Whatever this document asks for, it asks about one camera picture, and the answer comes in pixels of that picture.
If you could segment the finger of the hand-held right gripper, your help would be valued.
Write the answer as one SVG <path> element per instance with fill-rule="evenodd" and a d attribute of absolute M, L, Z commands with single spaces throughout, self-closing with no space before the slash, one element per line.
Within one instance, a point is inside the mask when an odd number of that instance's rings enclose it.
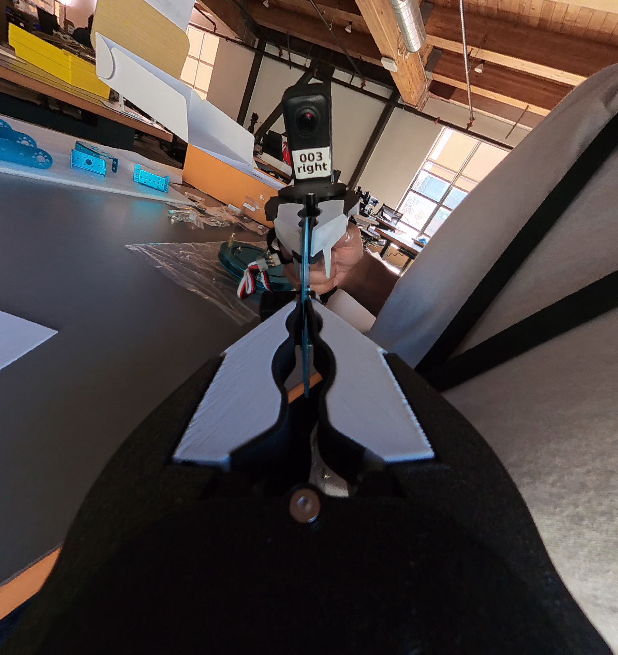
<path fill-rule="evenodd" d="M 304 204 L 279 204 L 273 220 L 277 241 L 296 259 L 303 255 Z"/>
<path fill-rule="evenodd" d="M 310 257 L 323 256 L 325 274 L 331 277 L 331 249 L 347 231 L 344 202 L 320 202 L 318 217 L 312 228 Z"/>

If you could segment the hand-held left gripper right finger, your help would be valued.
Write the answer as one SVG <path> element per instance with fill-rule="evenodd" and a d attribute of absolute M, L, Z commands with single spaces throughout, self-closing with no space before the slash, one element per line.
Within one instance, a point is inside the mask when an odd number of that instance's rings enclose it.
<path fill-rule="evenodd" d="M 323 378 L 318 447 L 326 463 L 404 463 L 435 454 L 386 352 L 326 307 L 310 312 L 313 364 Z"/>

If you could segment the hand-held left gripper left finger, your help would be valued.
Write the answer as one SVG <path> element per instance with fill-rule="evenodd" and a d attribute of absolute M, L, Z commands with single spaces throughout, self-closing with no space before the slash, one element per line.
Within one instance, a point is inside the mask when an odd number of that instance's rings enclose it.
<path fill-rule="evenodd" d="M 172 456 L 223 471 L 271 471 L 292 451 L 287 380 L 298 382 L 299 302 L 293 301 L 224 352 Z"/>

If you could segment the blue round metal base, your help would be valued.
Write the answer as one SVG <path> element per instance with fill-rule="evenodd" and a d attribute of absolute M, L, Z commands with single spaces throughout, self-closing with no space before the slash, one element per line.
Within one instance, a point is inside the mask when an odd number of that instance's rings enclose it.
<path fill-rule="evenodd" d="M 218 259 L 227 272 L 238 279 L 239 299 L 264 291 L 294 290 L 285 277 L 276 251 L 249 242 L 235 241 L 231 237 L 221 244 Z"/>

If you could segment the large clear plastic bag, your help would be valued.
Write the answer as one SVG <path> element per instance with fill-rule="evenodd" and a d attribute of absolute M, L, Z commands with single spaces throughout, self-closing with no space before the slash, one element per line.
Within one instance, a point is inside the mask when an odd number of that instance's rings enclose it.
<path fill-rule="evenodd" d="M 221 242 L 171 242 L 130 244 L 126 249 L 243 326 L 259 319 L 261 297 L 238 299 L 239 277 L 230 274 L 219 262 L 220 246 Z"/>

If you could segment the person's right forearm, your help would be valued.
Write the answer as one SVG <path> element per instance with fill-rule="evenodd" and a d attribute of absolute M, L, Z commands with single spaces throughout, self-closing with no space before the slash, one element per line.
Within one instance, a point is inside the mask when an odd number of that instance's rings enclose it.
<path fill-rule="evenodd" d="M 345 292 L 370 314 L 377 317 L 398 282 L 399 275 L 389 270 L 380 258 L 367 250 L 363 250 L 363 252 L 361 286 L 355 296 Z"/>

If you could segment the person's right hand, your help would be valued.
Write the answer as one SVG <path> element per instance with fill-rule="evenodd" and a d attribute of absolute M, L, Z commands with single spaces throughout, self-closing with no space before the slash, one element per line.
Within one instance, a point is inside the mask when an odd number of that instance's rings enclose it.
<path fill-rule="evenodd" d="M 310 264 L 310 289 L 323 295 L 338 288 L 355 296 L 363 279 L 363 255 L 360 230 L 349 223 L 345 235 L 330 250 L 330 272 L 327 273 L 324 256 Z"/>

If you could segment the pile of small screw bags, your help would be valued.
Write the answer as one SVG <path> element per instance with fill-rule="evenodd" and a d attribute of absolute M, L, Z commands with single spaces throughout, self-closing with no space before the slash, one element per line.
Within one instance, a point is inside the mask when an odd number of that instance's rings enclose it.
<path fill-rule="evenodd" d="M 207 204 L 206 199 L 198 194 L 186 192 L 186 201 L 167 202 L 171 220 L 190 223 L 195 227 L 230 227 L 243 229 L 260 236 L 266 236 L 269 228 L 250 217 L 246 212 L 232 205 Z"/>

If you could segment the orange cardboard box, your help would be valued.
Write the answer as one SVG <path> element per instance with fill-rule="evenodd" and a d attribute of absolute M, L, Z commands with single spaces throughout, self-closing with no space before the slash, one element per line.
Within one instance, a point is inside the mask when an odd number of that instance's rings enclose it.
<path fill-rule="evenodd" d="M 188 144 L 182 180 L 265 227 L 282 183 L 254 165 L 254 136 L 181 80 L 193 1 L 98 1 L 96 73 Z"/>

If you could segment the printed instruction leaflet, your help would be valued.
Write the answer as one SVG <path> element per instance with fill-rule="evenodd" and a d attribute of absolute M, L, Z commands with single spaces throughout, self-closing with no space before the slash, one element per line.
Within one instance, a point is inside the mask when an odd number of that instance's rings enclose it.
<path fill-rule="evenodd" d="M 57 333 L 0 310 L 0 371 Z"/>

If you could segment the flat white foam sheet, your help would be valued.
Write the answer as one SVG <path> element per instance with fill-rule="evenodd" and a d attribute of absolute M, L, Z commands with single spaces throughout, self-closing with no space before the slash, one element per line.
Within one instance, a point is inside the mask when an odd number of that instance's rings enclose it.
<path fill-rule="evenodd" d="M 109 164 L 107 166 L 106 176 L 77 170 L 71 168 L 70 165 L 70 154 L 77 141 L 76 137 L 32 125 L 2 114 L 0 114 L 0 119 L 8 122 L 13 129 L 31 136 L 37 142 L 37 145 L 48 152 L 53 159 L 52 166 L 47 170 L 40 170 L 0 160 L 0 172 L 55 182 L 57 184 L 130 195 L 143 199 L 152 198 L 158 201 L 172 203 L 175 206 L 186 205 L 189 202 L 188 198 L 178 192 L 173 185 L 182 181 L 182 172 L 180 169 L 149 160 L 134 151 L 98 145 L 101 150 L 118 158 L 117 173 L 114 174 L 111 172 L 111 166 Z M 159 192 L 135 183 L 133 181 L 133 169 L 136 164 L 140 165 L 144 170 L 148 170 L 159 176 L 168 176 L 170 179 L 168 192 Z"/>

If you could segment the stack of yellow boxes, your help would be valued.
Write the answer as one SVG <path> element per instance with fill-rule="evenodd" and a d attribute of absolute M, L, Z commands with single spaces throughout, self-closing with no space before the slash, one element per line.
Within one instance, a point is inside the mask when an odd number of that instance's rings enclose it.
<path fill-rule="evenodd" d="M 109 99 L 111 90 L 98 78 L 94 63 L 52 45 L 13 23 L 9 23 L 8 36 L 10 46 L 22 60 L 102 100 Z"/>

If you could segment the silver ventilation duct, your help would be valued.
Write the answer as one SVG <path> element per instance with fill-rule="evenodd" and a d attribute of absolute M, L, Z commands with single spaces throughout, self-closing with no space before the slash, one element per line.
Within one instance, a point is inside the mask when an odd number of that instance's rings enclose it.
<path fill-rule="evenodd" d="M 390 1 L 406 50 L 418 53 L 427 35 L 419 1 Z"/>

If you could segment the blue multi-hole U bracket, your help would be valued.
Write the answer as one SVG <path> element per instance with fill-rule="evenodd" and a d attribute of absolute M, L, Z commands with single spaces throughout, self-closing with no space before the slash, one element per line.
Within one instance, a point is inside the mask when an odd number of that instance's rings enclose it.
<path fill-rule="evenodd" d="M 143 168 L 140 164 L 134 164 L 133 182 L 155 191 L 168 193 L 170 186 L 170 177 L 168 175 L 159 175 Z"/>

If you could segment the small blue metal bracket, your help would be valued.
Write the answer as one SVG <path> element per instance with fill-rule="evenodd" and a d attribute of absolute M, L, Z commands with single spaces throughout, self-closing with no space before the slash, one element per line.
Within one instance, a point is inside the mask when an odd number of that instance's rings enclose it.
<path fill-rule="evenodd" d="M 118 158 L 96 145 L 76 141 L 70 155 L 71 168 L 106 176 L 108 169 L 118 172 Z"/>

